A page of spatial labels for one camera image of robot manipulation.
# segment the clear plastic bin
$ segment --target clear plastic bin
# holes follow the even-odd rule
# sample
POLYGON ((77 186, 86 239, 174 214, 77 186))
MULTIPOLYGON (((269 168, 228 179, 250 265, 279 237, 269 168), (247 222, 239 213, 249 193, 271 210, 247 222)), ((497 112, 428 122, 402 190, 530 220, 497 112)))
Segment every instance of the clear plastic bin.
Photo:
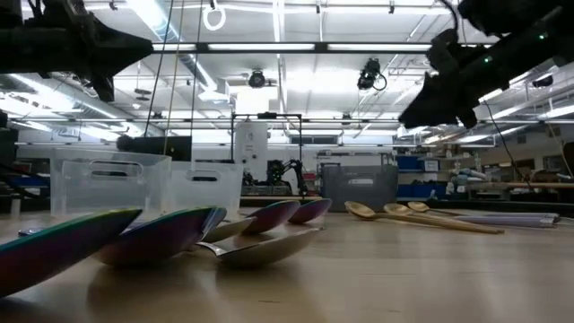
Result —
POLYGON ((226 219, 239 219, 243 166, 238 164, 174 161, 171 173, 173 209, 197 206, 227 208, 226 219))
POLYGON ((139 220, 170 212, 171 157, 55 149, 50 161, 51 213, 74 218, 138 207, 139 220))

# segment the wooden spoon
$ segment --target wooden spoon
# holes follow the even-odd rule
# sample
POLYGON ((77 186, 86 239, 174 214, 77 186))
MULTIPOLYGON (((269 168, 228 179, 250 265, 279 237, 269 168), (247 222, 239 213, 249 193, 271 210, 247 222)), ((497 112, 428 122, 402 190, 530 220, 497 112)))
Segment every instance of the wooden spoon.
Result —
POLYGON ((466 231, 478 231, 483 233, 490 233, 490 234, 497 234, 503 233, 503 230, 496 230, 491 229, 485 226, 476 226, 472 224, 472 227, 468 224, 461 221, 454 221, 454 220, 447 220, 447 219, 434 219, 427 216, 417 216, 412 215, 412 211, 403 205, 385 205, 386 214, 378 214, 375 213, 373 210, 368 208, 365 205, 356 203, 356 202, 345 202, 345 207, 350 214, 353 214, 365 221, 374 221, 377 219, 389 219, 389 220, 397 220, 406 223, 418 223, 418 224, 426 224, 426 225, 433 225, 439 226, 441 228, 448 228, 448 229, 457 229, 457 230, 466 230, 466 231))
POLYGON ((407 203, 407 205, 409 205, 410 208, 412 208, 414 211, 419 212, 419 213, 427 213, 428 211, 432 211, 432 212, 435 212, 435 213, 446 214, 446 215, 453 215, 453 216, 465 215, 465 214, 458 214, 458 213, 455 213, 455 212, 449 212, 449 211, 441 211, 441 210, 437 210, 437 209, 431 209, 428 205, 424 204, 423 202, 409 202, 409 203, 407 203))
POLYGON ((454 220, 454 219, 446 219, 440 216, 435 215, 427 215, 427 214, 416 214, 413 213, 413 210, 410 208, 399 205, 399 204, 388 204, 385 205, 385 212, 393 215, 401 215, 406 216, 409 218, 419 218, 429 221, 438 221, 440 224, 430 224, 430 225, 438 225, 443 228, 454 229, 454 230, 461 230, 461 231, 472 231, 472 232, 480 232, 480 233, 490 233, 490 234, 499 234, 504 233, 502 229, 491 228, 488 226, 480 225, 480 224, 473 224, 473 223, 466 223, 464 221, 454 220))

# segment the table surface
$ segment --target table surface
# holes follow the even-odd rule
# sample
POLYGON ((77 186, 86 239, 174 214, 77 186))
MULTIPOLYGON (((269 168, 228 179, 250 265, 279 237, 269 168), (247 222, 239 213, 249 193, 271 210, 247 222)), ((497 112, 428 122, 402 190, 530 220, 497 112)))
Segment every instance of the table surface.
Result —
MULTIPOLYGON (((20 227, 0 220, 0 241, 20 227)), ((114 270, 89 258, 0 300, 3 322, 568 322, 574 227, 499 236, 328 214, 298 256, 233 271, 199 251, 163 266, 114 270)), ((259 237, 298 231, 287 225, 259 237)), ((250 240, 226 240, 225 247, 250 240)))

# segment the rolled paper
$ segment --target rolled paper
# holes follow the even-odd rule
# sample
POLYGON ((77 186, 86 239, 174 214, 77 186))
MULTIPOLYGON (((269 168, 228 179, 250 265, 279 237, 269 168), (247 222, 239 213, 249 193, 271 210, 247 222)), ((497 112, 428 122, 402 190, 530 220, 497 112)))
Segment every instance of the rolled paper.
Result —
POLYGON ((496 213, 496 214, 482 214, 481 216, 497 216, 497 217, 534 217, 534 218, 557 218, 559 214, 546 214, 546 213, 496 213))
POLYGON ((525 228, 552 228, 554 219, 548 217, 456 216, 455 219, 475 224, 508 225, 525 228))

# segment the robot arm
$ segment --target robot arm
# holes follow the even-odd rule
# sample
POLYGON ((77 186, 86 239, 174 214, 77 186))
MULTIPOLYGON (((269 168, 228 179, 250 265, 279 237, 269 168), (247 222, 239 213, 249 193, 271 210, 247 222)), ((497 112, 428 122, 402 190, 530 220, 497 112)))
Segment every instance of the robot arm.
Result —
POLYGON ((295 171, 299 195, 306 196, 308 189, 305 184, 305 180, 303 179, 303 163, 301 161, 291 159, 286 163, 282 163, 281 161, 272 162, 271 166, 267 170, 267 182, 270 185, 283 182, 282 177, 289 170, 295 171))
POLYGON ((443 31, 427 52, 438 74, 425 75, 419 95, 399 120, 407 128, 477 123, 473 108, 513 78, 552 58, 574 61, 574 2, 571 0, 464 0, 459 12, 487 36, 500 40, 489 48, 458 43, 458 31, 443 31))
POLYGON ((34 17, 23 22, 20 1, 0 1, 0 74, 73 72, 113 101, 113 76, 149 56, 152 42, 112 30, 82 0, 42 2, 44 12, 36 0, 34 17))
POLYGON ((307 184, 305 184, 305 179, 303 178, 303 163, 293 159, 289 160, 284 172, 291 169, 295 170, 295 174, 297 176, 297 189, 299 190, 299 195, 306 196, 308 189, 307 184))

